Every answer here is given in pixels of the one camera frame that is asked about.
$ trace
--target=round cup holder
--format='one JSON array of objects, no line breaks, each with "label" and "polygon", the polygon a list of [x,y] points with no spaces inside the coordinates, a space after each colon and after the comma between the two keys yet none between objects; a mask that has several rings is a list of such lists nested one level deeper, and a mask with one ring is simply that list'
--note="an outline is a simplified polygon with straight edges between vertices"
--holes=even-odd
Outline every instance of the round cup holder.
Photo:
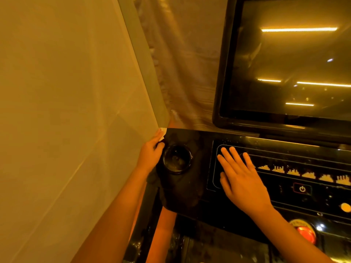
[{"label": "round cup holder", "polygon": [[180,174],[189,168],[191,163],[190,150],[184,145],[172,145],[163,155],[163,165],[174,174]]}]

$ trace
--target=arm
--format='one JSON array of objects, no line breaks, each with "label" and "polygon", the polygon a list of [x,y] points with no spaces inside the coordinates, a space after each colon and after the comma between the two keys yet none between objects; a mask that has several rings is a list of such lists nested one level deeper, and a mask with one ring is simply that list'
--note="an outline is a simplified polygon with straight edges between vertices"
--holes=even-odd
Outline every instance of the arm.
[{"label": "arm", "polygon": [[132,230],[134,215],[147,175],[159,161],[164,143],[159,129],[141,148],[138,163],[125,185],[88,235],[71,263],[120,263]]},{"label": "arm", "polygon": [[268,192],[247,153],[246,165],[231,147],[222,148],[218,161],[225,172],[221,184],[227,197],[248,214],[283,257],[290,263],[332,263],[317,247],[303,238],[271,204]]}]

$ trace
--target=forearm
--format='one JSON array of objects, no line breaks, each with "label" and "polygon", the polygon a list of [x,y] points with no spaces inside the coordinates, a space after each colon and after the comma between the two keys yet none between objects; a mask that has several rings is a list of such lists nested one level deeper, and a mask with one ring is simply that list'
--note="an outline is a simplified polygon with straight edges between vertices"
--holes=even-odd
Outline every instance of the forearm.
[{"label": "forearm", "polygon": [[147,173],[135,169],[80,247],[72,263],[120,263]]},{"label": "forearm", "polygon": [[331,263],[323,252],[303,238],[273,207],[252,217],[257,226],[290,263]]}]

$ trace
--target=finger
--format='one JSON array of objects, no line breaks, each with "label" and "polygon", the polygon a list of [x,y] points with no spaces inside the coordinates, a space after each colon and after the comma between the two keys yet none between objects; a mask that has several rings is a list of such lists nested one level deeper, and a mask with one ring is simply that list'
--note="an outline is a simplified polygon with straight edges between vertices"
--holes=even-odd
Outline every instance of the finger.
[{"label": "finger", "polygon": [[155,157],[157,158],[157,161],[160,159],[162,155],[162,150],[165,147],[165,144],[163,142],[160,142],[157,144],[157,147],[155,149]]},{"label": "finger", "polygon": [[248,167],[249,171],[256,172],[255,166],[253,165],[253,163],[250,159],[250,156],[246,152],[243,153],[243,156],[244,156],[244,160],[245,160],[246,166]]},{"label": "finger", "polygon": [[239,165],[239,167],[240,167],[243,171],[247,171],[248,169],[247,169],[245,163],[243,163],[243,160],[240,158],[240,156],[239,156],[238,152],[236,151],[236,149],[235,149],[233,146],[231,146],[231,147],[229,148],[229,151],[230,151],[230,153],[232,154],[232,156],[233,156],[235,162]]},{"label": "finger", "polygon": [[221,148],[221,152],[225,158],[225,160],[230,164],[230,166],[233,168],[233,170],[238,174],[240,172],[240,167],[239,165],[235,162],[233,157],[230,155],[228,150],[226,148]]},{"label": "finger", "polygon": [[232,189],[230,187],[229,181],[227,176],[225,175],[224,172],[220,173],[220,183],[223,187],[223,190],[226,194],[227,197],[230,197],[232,195]]},{"label": "finger", "polygon": [[163,136],[163,132],[161,131],[161,129],[159,129],[155,136],[149,141],[149,143],[152,145],[152,146],[155,146],[157,144],[157,142],[160,141],[160,138]]},{"label": "finger", "polygon": [[222,155],[218,155],[217,159],[219,163],[222,165],[226,176],[229,179],[229,182],[232,184],[234,182],[234,177],[237,175],[231,165],[225,160],[225,158]]}]

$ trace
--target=white wall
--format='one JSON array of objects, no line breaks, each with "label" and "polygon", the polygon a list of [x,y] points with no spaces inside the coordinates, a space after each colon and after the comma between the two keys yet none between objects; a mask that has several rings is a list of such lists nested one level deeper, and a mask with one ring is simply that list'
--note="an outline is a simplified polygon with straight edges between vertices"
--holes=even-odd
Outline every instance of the white wall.
[{"label": "white wall", "polygon": [[0,262],[69,262],[157,128],[117,0],[0,0]]}]

